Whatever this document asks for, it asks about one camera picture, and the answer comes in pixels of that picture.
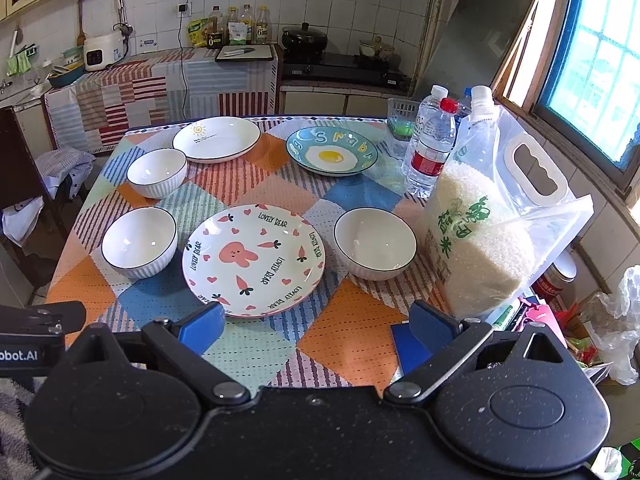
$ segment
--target red bottle cap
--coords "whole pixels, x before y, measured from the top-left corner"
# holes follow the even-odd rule
[[[458,102],[451,97],[445,97],[440,101],[440,109],[449,114],[454,114],[458,111]]]

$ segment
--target white bowl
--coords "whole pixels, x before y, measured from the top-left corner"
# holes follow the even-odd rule
[[[175,134],[173,147],[189,160],[217,164],[244,155],[260,139],[255,123],[238,117],[211,117],[185,126]]]
[[[180,150],[163,148],[145,153],[127,170],[127,180],[140,195],[164,198],[171,195],[187,175],[187,156]]]
[[[352,209],[340,216],[334,238],[347,270],[376,282],[401,274],[417,248],[414,232],[404,220],[373,207]]]
[[[149,278],[163,270],[178,245],[174,217],[159,207],[141,207],[118,218],[104,234],[102,256],[128,278]]]

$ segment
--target cooking pot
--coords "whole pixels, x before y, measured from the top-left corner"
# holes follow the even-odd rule
[[[382,38],[376,36],[373,41],[360,40],[360,54],[370,59],[387,60],[394,52],[394,48],[386,43],[382,43]]]
[[[282,46],[296,54],[322,54],[326,49],[327,38],[322,30],[309,28],[308,23],[301,27],[282,29]]]

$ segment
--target blue plate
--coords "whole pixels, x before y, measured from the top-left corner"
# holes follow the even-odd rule
[[[332,126],[313,126],[292,133],[287,153],[300,166],[326,176],[351,176],[378,160],[378,150],[367,137]]]

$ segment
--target table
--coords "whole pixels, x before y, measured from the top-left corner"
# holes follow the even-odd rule
[[[274,114],[273,60],[217,63],[218,50],[185,48],[138,54],[45,94],[58,147],[113,150],[127,130],[218,115]],[[185,100],[185,87],[188,89]]]
[[[422,204],[404,195],[404,178],[389,155],[384,120],[329,117],[251,118],[262,132],[258,145],[224,164],[189,163],[185,182],[160,201],[141,197],[126,182],[129,164],[149,150],[171,146],[184,124],[129,132],[118,144],[87,197],[52,279],[47,303],[80,300],[87,322],[114,332],[138,330],[154,316],[177,320],[200,306],[182,276],[182,249],[206,218],[227,207],[267,203],[301,214],[318,230],[326,270],[318,288],[293,309],[263,319],[228,318],[222,337],[204,358],[245,384],[252,394],[265,384],[350,386],[374,384],[381,392],[398,368],[389,326],[407,319],[422,298],[446,310],[435,276],[418,255],[388,282],[347,273],[336,255],[335,221],[345,211],[374,206],[415,226]],[[380,152],[364,174],[331,178],[300,168],[285,151],[289,134],[307,126],[340,126],[369,137]],[[178,250],[161,273],[132,282],[104,261],[107,227],[132,208],[157,205],[178,224]],[[71,343],[75,335],[67,336]]]

